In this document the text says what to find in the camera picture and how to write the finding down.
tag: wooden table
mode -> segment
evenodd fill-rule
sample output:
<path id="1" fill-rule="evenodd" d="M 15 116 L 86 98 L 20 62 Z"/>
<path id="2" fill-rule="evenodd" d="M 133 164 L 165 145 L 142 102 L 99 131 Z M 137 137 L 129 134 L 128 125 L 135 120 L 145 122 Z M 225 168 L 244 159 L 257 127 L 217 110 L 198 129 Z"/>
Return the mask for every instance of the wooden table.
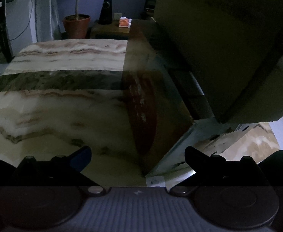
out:
<path id="1" fill-rule="evenodd" d="M 119 27 L 119 20 L 113 20 L 111 24 L 102 25 L 97 21 L 91 29 L 90 38 L 126 38 L 129 37 L 130 28 Z"/>

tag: small label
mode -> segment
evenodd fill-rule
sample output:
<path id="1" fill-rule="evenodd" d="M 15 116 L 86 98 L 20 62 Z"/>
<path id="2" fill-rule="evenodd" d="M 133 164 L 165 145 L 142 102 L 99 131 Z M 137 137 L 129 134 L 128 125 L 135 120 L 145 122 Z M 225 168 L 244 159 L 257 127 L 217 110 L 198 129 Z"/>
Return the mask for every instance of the small label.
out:
<path id="1" fill-rule="evenodd" d="M 164 176 L 146 177 L 147 187 L 165 187 Z"/>
<path id="2" fill-rule="evenodd" d="M 120 20 L 122 13 L 114 13 L 114 20 Z"/>

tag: terracotta pot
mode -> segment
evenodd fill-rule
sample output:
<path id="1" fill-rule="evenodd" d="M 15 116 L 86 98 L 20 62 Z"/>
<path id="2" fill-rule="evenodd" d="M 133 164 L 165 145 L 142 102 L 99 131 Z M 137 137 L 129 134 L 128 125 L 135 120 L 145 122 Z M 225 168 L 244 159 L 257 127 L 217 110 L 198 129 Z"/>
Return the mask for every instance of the terracotta pot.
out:
<path id="1" fill-rule="evenodd" d="M 65 17 L 62 22 L 69 39 L 85 38 L 90 16 L 79 14 L 79 20 L 76 20 L 76 16 L 71 15 Z"/>

